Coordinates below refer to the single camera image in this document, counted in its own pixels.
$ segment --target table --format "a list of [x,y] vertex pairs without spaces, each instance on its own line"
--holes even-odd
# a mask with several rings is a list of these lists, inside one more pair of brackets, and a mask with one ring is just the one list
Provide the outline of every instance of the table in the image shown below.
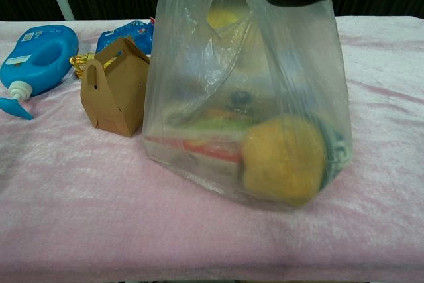
[[[126,21],[61,23],[84,53]],[[71,72],[23,103],[34,120],[0,113],[2,281],[424,280],[424,21],[337,23],[354,160],[295,212],[233,203],[150,161],[140,133],[94,129]],[[1,22],[0,61],[41,24]]]

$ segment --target blue snack bag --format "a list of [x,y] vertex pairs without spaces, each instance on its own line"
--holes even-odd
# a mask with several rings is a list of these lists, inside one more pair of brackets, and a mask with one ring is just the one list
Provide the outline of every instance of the blue snack bag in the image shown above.
[[152,22],[144,23],[140,20],[134,20],[114,31],[106,31],[101,34],[97,41],[95,53],[102,51],[119,37],[131,36],[138,49],[145,54],[150,54],[152,53],[153,28],[154,24]]

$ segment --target clear plastic bag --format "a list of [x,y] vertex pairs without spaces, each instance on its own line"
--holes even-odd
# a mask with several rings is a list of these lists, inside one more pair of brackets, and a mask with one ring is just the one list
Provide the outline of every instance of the clear plastic bag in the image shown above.
[[159,0],[144,116],[151,158],[259,207],[307,203],[352,137],[330,1]]

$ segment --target gold wrapper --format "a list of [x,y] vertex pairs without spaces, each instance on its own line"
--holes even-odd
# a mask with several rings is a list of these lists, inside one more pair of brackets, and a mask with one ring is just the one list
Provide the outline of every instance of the gold wrapper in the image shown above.
[[[82,79],[84,75],[84,67],[87,64],[88,60],[94,59],[95,53],[88,52],[87,54],[78,54],[76,56],[71,56],[69,59],[70,64],[75,69],[75,75]],[[107,66],[112,63],[112,61],[116,60],[117,57],[108,60],[103,67],[107,68]]]

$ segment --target blue plastic bottle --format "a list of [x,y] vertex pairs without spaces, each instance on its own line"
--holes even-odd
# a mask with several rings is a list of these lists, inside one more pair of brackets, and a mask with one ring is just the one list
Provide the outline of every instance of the blue plastic bottle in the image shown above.
[[11,96],[0,99],[0,109],[32,119],[18,102],[58,85],[71,68],[70,57],[77,52],[78,38],[68,27],[48,25],[26,31],[0,68],[1,83]]

